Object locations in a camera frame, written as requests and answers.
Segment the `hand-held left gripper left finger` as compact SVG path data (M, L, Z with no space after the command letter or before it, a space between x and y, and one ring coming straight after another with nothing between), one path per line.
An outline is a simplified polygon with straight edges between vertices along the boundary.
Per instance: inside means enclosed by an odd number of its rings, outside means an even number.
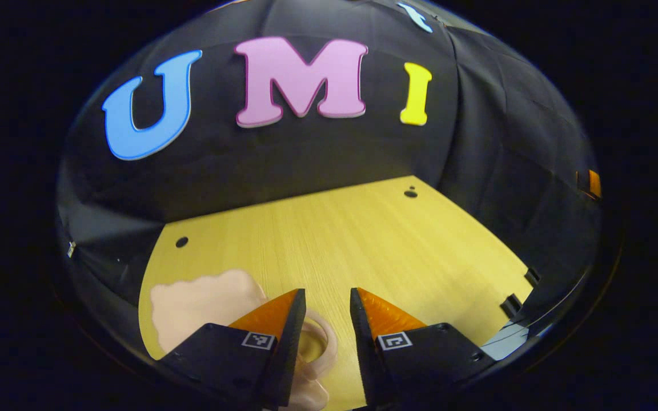
M295 289L233 324L207 323L158 364L211 410L277 410L287 406L306 314Z

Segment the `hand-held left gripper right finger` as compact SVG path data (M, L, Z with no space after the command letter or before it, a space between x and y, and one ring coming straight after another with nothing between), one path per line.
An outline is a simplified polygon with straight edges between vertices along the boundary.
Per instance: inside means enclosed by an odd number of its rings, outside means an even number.
M454 409L496 360L449 323L427 325L360 287L350 292L367 409Z

